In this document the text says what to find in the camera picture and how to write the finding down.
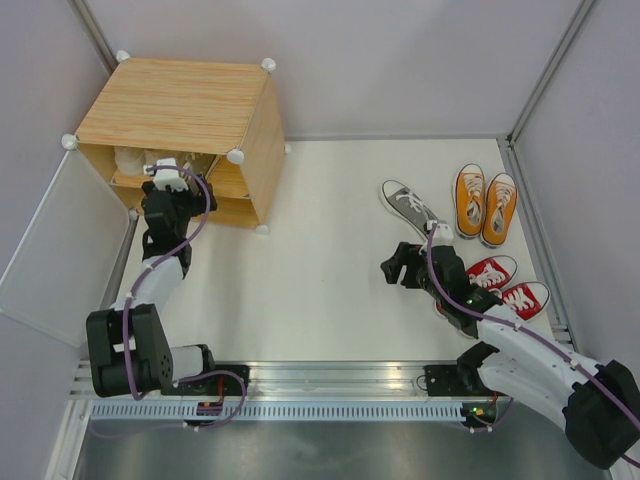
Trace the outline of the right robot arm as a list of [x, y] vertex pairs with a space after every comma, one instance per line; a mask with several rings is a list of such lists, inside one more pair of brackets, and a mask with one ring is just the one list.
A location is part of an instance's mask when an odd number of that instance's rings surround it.
[[465, 267], [451, 246], [399, 243], [381, 265], [389, 284], [426, 291], [436, 308], [476, 344], [457, 360], [459, 388], [505, 394], [558, 426], [587, 462], [609, 469], [639, 444], [639, 387], [616, 360], [602, 364], [540, 332], [529, 321], [549, 292], [512, 285], [517, 265], [504, 255]]

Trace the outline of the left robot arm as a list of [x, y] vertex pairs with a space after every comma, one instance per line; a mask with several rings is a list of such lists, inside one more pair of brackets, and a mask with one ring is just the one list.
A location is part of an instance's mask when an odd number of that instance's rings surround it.
[[110, 308], [94, 311], [86, 320], [93, 388], [102, 398], [129, 394], [140, 399], [176, 381], [160, 312], [191, 265], [189, 222], [217, 209], [212, 188], [201, 175], [182, 191], [148, 181], [143, 192], [147, 229], [140, 273]]

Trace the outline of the beige canvas shoe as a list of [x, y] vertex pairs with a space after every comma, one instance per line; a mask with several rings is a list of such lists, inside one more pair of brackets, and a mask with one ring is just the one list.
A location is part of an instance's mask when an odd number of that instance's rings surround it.
[[114, 160], [117, 170], [126, 176], [142, 175], [145, 165], [143, 149], [133, 147], [114, 147]]
[[161, 151], [145, 149], [144, 150], [144, 159], [145, 159], [144, 169], [147, 170], [151, 166], [155, 165], [158, 160], [161, 160], [163, 158], [164, 158], [164, 154]]

